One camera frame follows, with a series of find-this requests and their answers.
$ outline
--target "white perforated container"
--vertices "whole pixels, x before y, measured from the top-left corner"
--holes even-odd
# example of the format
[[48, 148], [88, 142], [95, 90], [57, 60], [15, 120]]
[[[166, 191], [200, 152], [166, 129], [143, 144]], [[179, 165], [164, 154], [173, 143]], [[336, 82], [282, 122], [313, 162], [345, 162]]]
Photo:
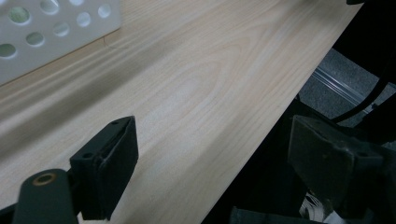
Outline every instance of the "white perforated container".
[[120, 0], [0, 0], [0, 85], [120, 28]]

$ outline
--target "floor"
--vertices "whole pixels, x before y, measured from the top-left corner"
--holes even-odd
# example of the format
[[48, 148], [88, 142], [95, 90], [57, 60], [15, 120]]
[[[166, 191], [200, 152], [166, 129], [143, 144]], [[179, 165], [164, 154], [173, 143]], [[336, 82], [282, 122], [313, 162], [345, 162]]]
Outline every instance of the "floor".
[[[303, 103], [332, 119], [361, 102], [377, 81], [376, 76], [331, 49], [300, 90], [299, 96]], [[396, 87], [388, 85], [375, 104], [381, 104], [395, 92]], [[340, 125], [353, 127], [371, 110], [369, 106]], [[396, 142], [386, 144], [385, 147], [396, 149]]]

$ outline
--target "wood grain surface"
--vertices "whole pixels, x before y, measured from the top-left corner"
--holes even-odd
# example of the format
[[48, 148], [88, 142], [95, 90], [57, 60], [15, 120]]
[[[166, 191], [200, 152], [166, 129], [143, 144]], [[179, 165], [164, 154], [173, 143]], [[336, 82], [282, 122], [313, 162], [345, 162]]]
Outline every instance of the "wood grain surface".
[[110, 223], [201, 222], [359, 8], [121, 0], [118, 31], [0, 87], [0, 207], [135, 115], [140, 159]]

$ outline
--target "light wooden tabletop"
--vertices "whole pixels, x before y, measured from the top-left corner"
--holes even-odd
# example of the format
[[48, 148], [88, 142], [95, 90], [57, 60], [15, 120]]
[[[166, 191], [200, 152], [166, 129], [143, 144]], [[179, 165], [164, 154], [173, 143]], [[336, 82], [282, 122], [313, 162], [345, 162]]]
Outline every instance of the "light wooden tabletop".
[[135, 115], [140, 159], [110, 223], [201, 222], [360, 8], [121, 6], [118, 31], [0, 87], [0, 207], [25, 178], [68, 169], [108, 122]]

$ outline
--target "white plastic basket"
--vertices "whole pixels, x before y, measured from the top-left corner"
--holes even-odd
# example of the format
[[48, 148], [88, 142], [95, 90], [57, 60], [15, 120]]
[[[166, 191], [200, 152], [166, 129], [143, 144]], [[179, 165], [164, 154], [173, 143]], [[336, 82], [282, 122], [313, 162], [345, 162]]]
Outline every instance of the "white plastic basket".
[[0, 85], [120, 28], [120, 0], [0, 0]]

